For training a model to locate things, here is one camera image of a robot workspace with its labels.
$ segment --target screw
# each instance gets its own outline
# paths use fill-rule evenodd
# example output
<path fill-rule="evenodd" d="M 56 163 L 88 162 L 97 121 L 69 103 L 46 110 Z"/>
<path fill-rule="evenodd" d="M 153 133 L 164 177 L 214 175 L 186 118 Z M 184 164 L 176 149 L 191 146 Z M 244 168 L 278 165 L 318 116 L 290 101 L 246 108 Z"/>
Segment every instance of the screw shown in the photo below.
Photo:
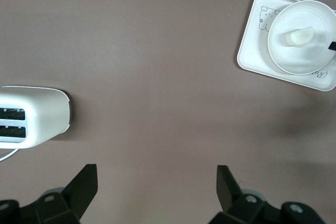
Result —
<path fill-rule="evenodd" d="M 257 203 L 257 199 L 252 195 L 247 196 L 246 200 L 250 203 Z"/>
<path fill-rule="evenodd" d="M 55 197 L 53 195 L 49 195 L 49 196 L 45 197 L 44 202 L 49 202 L 49 201 L 52 201 L 54 199 L 55 199 Z"/>
<path fill-rule="evenodd" d="M 303 209 L 298 205 L 292 204 L 289 207 L 293 212 L 298 212 L 299 214 L 303 212 Z"/>
<path fill-rule="evenodd" d="M 3 204 L 0 205 L 0 211 L 1 211 L 1 210 L 5 210 L 5 209 L 8 208 L 8 207 L 9 207 L 9 204 L 8 204 L 8 203 L 3 203 Z"/>

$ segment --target white tray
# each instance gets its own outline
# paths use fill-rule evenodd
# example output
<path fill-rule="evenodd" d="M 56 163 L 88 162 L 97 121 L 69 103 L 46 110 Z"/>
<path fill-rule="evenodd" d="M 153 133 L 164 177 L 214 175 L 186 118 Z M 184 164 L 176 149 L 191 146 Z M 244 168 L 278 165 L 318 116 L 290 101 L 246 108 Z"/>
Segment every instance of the white tray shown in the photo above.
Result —
<path fill-rule="evenodd" d="M 303 76 L 282 71 L 268 52 L 268 30 L 274 18 L 288 5 L 298 0 L 254 0 L 241 40 L 237 61 L 245 70 L 289 81 L 320 91 L 336 86 L 336 57 L 322 69 Z"/>

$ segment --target table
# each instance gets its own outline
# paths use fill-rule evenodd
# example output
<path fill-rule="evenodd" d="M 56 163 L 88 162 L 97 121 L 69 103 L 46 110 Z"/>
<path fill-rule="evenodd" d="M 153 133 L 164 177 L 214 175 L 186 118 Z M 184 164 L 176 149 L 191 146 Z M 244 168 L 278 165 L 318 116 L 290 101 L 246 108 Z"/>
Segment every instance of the table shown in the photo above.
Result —
<path fill-rule="evenodd" d="M 252 2 L 0 0 L 0 85 L 60 88 L 74 107 L 67 132 L 0 163 L 1 199 L 24 206 L 97 164 L 82 223 L 208 223 L 221 164 L 333 223 L 335 91 L 238 66 Z"/>

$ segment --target cartoon bear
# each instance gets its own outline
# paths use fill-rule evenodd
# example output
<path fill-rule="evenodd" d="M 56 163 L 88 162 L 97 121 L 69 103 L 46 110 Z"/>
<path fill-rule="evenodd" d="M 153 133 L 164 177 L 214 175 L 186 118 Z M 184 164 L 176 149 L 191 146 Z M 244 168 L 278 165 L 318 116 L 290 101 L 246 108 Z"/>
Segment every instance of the cartoon bear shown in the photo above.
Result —
<path fill-rule="evenodd" d="M 279 10 L 268 8 L 266 6 L 261 7 L 259 15 L 259 28 L 260 30 L 269 31 L 271 24 L 275 17 L 280 13 Z"/>

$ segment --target white cable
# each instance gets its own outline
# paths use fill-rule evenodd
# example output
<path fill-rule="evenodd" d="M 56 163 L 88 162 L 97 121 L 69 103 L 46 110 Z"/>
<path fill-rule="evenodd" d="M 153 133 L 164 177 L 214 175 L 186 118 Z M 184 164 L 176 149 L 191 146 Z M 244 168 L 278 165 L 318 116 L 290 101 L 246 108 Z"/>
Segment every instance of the white cable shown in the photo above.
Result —
<path fill-rule="evenodd" d="M 13 150 L 11 153 L 9 153 L 9 154 L 7 154 L 6 156 L 0 158 L 0 162 L 3 161 L 3 160 L 5 160 L 5 159 L 7 159 L 7 158 L 9 158 L 10 156 L 14 155 L 18 150 L 19 150 L 19 149 L 15 149 L 15 150 Z"/>

